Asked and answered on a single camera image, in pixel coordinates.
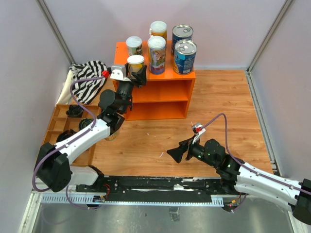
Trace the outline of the orange fruit can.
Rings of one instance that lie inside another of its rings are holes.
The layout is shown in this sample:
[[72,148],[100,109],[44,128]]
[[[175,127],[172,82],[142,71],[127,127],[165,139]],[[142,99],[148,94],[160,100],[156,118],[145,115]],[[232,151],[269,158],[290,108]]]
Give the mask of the orange fruit can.
[[129,72],[138,72],[144,66],[144,57],[142,55],[132,55],[127,58]]

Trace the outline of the small green can white lid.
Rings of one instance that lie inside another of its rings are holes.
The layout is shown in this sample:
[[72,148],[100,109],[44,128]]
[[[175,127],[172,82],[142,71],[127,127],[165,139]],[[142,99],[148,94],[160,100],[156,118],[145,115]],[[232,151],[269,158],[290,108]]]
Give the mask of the small green can white lid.
[[126,39],[128,55],[142,55],[142,39],[138,36],[130,36]]

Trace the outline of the tall blue colourful can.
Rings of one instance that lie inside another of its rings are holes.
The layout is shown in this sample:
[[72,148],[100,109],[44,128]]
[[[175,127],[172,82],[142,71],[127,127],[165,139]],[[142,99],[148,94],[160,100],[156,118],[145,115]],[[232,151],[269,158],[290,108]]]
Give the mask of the tall blue colourful can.
[[150,72],[155,75],[165,71],[166,40],[161,36],[152,36],[147,41]]

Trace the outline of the yellow can with white lid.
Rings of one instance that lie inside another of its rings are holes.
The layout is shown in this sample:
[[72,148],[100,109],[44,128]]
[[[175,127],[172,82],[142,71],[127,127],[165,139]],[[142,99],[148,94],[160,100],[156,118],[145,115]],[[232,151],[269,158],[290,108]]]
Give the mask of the yellow can with white lid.
[[163,21],[154,21],[149,28],[149,37],[161,36],[167,40],[167,24]]

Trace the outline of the blue yellow tin can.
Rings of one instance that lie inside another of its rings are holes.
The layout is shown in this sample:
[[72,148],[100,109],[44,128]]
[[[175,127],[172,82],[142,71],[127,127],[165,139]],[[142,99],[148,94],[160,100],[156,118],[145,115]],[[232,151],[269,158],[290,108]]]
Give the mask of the blue yellow tin can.
[[176,42],[174,46],[173,70],[181,75],[190,74],[193,71],[197,45],[189,39]]

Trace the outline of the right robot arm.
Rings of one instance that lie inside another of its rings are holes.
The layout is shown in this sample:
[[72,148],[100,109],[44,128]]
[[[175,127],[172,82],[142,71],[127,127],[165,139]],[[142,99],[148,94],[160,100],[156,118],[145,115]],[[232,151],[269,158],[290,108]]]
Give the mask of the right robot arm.
[[310,225],[311,223],[311,182],[304,179],[299,182],[276,176],[260,170],[238,158],[232,158],[225,148],[214,139],[204,145],[192,138],[179,142],[179,146],[167,150],[167,153],[180,163],[184,153],[186,159],[196,158],[213,167],[220,175],[226,192],[236,191],[273,202],[293,216]]

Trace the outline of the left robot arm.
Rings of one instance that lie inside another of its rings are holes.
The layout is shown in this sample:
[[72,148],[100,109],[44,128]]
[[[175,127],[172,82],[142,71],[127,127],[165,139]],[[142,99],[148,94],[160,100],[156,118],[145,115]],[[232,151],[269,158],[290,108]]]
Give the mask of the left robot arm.
[[69,185],[87,185],[93,189],[99,187],[100,171],[92,166],[79,167],[72,163],[97,142],[114,134],[123,124],[123,114],[133,108],[132,92],[134,87],[141,88],[147,83],[147,66],[138,72],[130,72],[128,65],[114,65],[110,72],[104,71],[101,78],[111,78],[119,82],[116,91],[106,89],[100,94],[98,103],[101,112],[93,115],[93,121],[75,133],[54,145],[41,146],[32,177],[33,188],[39,178],[53,192],[59,192]]

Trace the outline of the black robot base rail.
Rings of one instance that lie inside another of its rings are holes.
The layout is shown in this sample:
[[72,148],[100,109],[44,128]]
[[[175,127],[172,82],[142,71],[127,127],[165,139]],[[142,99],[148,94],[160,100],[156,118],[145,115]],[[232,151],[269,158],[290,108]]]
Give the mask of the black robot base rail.
[[98,184],[82,184],[76,192],[104,193],[110,189],[109,201],[129,202],[210,202],[212,195],[234,195],[234,188],[224,188],[220,178],[105,176]]

